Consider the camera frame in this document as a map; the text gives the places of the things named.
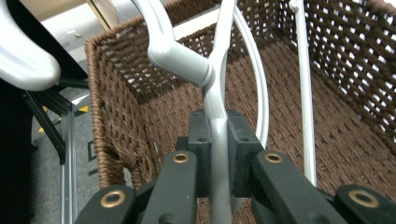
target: woven basket wall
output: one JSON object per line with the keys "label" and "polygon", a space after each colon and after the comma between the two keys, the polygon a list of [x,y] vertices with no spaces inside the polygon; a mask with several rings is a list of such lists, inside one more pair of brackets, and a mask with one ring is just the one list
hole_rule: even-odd
{"label": "woven basket wall", "polygon": [[[217,1],[178,0],[166,6],[174,25]],[[382,1],[305,1],[312,70],[318,187],[330,193],[360,184],[396,201],[396,12]],[[303,169],[300,80],[294,14],[285,1],[238,1],[262,56],[270,98],[268,147]],[[180,40],[208,56],[215,26]],[[156,177],[201,91],[153,67],[141,17],[88,41],[95,150],[102,188],[139,189]],[[233,30],[226,83],[227,107],[255,128],[256,87],[243,40]],[[199,200],[198,223],[207,222]],[[235,223],[254,222],[248,204]]]}

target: white metal tube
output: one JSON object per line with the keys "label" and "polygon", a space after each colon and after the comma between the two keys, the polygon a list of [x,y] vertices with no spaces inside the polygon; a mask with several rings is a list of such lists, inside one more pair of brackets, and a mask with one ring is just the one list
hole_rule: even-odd
{"label": "white metal tube", "polygon": [[172,23],[159,0],[133,2],[148,25],[148,59],[151,63],[172,75],[203,87],[211,74],[208,59],[175,41]]}
{"label": "white metal tube", "polygon": [[304,133],[304,173],[312,185],[317,185],[314,115],[312,106],[311,74],[309,69],[308,40],[306,37],[303,0],[291,0],[290,9],[296,15],[297,46],[300,65],[300,83]]}
{"label": "white metal tube", "polygon": [[221,3],[213,51],[209,55],[213,75],[204,89],[205,113],[209,119],[213,139],[209,195],[211,223],[232,223],[233,220],[228,167],[228,117],[224,106],[224,91],[235,3],[236,0]]}
{"label": "white metal tube", "polygon": [[[253,35],[248,28],[248,25],[239,11],[238,7],[233,9],[233,17],[238,27],[247,47],[247,52],[249,54],[254,76],[256,78],[257,86],[257,128],[256,136],[262,143],[262,147],[265,149],[267,146],[268,138],[268,127],[269,127],[269,100],[268,100],[268,89],[267,82],[265,78],[264,68],[262,66],[262,59],[260,53],[257,49],[256,42],[254,41]],[[232,209],[233,213],[237,212],[241,205],[244,203],[244,198],[232,198]]]}

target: brass grommet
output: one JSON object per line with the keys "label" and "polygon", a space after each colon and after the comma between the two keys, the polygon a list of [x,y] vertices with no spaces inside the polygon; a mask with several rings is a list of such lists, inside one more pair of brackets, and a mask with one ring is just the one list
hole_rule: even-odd
{"label": "brass grommet", "polygon": [[[110,201],[109,197],[111,196],[118,196],[119,198],[115,201]],[[105,194],[105,196],[102,197],[100,204],[104,208],[112,208],[122,204],[124,200],[125,200],[125,193],[122,190],[116,189]]]}
{"label": "brass grommet", "polygon": [[347,195],[353,202],[358,203],[361,206],[369,208],[377,208],[379,206],[378,199],[366,190],[353,189]]}
{"label": "brass grommet", "polygon": [[270,162],[273,162],[273,163],[278,163],[278,162],[282,162],[283,161],[282,157],[280,157],[279,155],[277,155],[275,153],[265,154],[265,159],[270,161]]}
{"label": "brass grommet", "polygon": [[175,156],[173,156],[172,160],[177,163],[184,163],[189,161],[190,157],[186,153],[177,153]]}

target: wicker basket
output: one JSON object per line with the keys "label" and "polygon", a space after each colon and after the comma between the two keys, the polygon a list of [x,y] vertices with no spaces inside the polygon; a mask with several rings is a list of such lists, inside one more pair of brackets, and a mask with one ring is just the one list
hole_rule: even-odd
{"label": "wicker basket", "polygon": [[[302,169],[303,138],[294,14],[285,1],[238,1],[257,41],[270,93],[268,147]],[[174,25],[217,4],[178,0],[166,10]],[[396,11],[382,1],[305,1],[311,58],[318,187],[345,184],[378,190],[396,201]],[[215,26],[180,40],[207,56]],[[141,17],[87,43],[93,131],[102,188],[139,189],[160,172],[163,157],[188,134],[188,115],[202,108],[201,91],[154,68]],[[227,107],[255,127],[256,88],[250,60],[233,30],[226,83]],[[198,222],[207,222],[199,201]],[[235,223],[254,222],[248,205]]]}

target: white stem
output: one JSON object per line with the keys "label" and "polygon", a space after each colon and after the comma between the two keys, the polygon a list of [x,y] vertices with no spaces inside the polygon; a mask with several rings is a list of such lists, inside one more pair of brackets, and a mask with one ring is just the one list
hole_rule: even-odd
{"label": "white stem", "polygon": [[227,112],[224,105],[225,71],[236,0],[223,1],[219,11],[213,51],[211,80],[205,86],[204,106],[213,138],[211,157],[210,222],[232,223],[228,167]]}
{"label": "white stem", "polygon": [[296,14],[297,46],[300,64],[300,82],[304,133],[304,173],[312,185],[317,185],[314,115],[312,106],[311,75],[309,69],[308,40],[306,37],[303,0],[290,1],[290,8]]}

